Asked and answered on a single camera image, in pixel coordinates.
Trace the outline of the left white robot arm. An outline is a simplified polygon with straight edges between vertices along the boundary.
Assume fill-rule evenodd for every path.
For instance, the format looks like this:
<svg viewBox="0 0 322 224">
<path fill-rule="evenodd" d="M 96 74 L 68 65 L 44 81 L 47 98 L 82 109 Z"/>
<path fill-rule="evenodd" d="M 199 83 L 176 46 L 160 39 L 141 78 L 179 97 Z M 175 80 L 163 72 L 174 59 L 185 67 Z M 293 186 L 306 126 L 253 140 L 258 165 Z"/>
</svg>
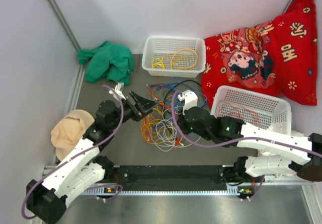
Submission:
<svg viewBox="0 0 322 224">
<path fill-rule="evenodd" d="M 47 175 L 39 181 L 31 180 L 26 187 L 26 196 L 21 207 L 23 218 L 29 219 L 25 211 L 29 210 L 35 217 L 45 223 L 57 223 L 70 204 L 93 184 L 113 179 L 113 164 L 100 152 L 109 144 L 122 123 L 131 119 L 140 121 L 149 115 L 158 105 L 130 91 L 134 100 L 115 90 L 109 93 L 120 104 L 106 100 L 99 104 L 93 124 L 81 136 L 72 151 Z"/>
</svg>

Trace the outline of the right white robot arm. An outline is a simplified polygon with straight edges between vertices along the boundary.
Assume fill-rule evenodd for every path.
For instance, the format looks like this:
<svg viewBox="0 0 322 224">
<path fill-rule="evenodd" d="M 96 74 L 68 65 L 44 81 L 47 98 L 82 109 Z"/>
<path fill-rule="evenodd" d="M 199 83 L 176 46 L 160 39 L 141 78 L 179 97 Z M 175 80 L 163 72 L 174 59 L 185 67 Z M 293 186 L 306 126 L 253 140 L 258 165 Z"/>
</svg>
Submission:
<svg viewBox="0 0 322 224">
<path fill-rule="evenodd" d="M 262 129 L 241 119 L 215 117 L 205 109 L 192 107 L 176 117 L 182 136 L 195 133 L 212 141 L 212 147 L 236 146 L 266 152 L 259 157 L 240 157 L 233 169 L 238 180 L 263 175 L 292 176 L 321 181 L 321 135 L 294 136 Z"/>
</svg>

